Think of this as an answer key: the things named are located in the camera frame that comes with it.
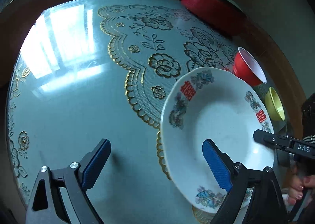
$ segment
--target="red chinese character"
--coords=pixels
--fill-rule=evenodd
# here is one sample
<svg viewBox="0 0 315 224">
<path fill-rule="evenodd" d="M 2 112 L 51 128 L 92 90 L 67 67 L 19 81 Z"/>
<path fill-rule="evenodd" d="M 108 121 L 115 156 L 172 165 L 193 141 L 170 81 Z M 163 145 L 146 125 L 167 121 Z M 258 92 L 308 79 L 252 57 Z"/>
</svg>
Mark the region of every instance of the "red chinese character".
<svg viewBox="0 0 315 224">
<path fill-rule="evenodd" d="M 257 116 L 259 123 L 262 123 L 263 121 L 267 120 L 267 117 L 266 117 L 266 115 L 262 109 L 258 111 L 256 116 Z"/>
<path fill-rule="evenodd" d="M 181 86 L 181 92 L 185 97 L 190 101 L 193 96 L 196 94 L 196 91 L 190 81 L 186 81 L 183 86 Z"/>
</svg>

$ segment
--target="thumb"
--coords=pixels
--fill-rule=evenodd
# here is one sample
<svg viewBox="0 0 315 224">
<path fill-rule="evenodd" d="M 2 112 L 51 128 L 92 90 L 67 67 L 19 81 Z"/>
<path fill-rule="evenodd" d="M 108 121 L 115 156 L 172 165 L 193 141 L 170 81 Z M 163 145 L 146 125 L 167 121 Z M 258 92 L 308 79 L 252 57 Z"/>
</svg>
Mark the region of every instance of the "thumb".
<svg viewBox="0 0 315 224">
<path fill-rule="evenodd" d="M 304 177 L 303 184 L 305 187 L 315 188 L 315 175 Z"/>
</svg>

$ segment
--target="fingernail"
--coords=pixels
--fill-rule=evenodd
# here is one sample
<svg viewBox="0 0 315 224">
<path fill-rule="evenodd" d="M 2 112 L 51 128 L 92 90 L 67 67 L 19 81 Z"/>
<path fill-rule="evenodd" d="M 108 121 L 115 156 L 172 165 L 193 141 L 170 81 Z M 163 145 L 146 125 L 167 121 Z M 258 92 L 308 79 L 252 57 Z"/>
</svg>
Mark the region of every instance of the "fingernail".
<svg viewBox="0 0 315 224">
<path fill-rule="evenodd" d="M 309 183 L 311 181 L 311 178 L 310 177 L 304 177 L 304 183 Z"/>
</svg>

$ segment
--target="yellow bowl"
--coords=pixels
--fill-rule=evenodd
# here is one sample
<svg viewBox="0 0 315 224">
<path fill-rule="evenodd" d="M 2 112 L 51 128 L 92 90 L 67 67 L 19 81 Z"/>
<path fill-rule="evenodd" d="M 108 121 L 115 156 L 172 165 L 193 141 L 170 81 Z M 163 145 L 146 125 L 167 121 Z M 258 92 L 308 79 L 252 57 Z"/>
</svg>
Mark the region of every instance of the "yellow bowl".
<svg viewBox="0 0 315 224">
<path fill-rule="evenodd" d="M 269 87 L 269 91 L 265 96 L 265 105 L 272 120 L 284 121 L 284 110 L 281 100 L 272 87 Z"/>
</svg>

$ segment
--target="small plastic bowl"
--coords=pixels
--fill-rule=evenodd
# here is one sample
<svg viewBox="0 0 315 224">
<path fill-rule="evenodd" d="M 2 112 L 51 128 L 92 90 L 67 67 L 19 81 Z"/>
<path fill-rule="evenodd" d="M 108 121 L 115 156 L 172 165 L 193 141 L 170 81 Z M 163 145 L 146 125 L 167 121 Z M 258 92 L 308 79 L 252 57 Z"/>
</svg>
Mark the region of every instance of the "small plastic bowl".
<svg viewBox="0 0 315 224">
<path fill-rule="evenodd" d="M 270 118 L 274 121 L 284 121 L 284 110 L 281 100 L 275 89 L 269 87 L 269 91 L 265 96 L 265 105 Z"/>
<path fill-rule="evenodd" d="M 242 79 L 250 86 L 267 83 L 267 78 L 261 66 L 255 58 L 242 47 L 238 48 L 234 59 L 233 71 L 238 78 Z"/>
</svg>

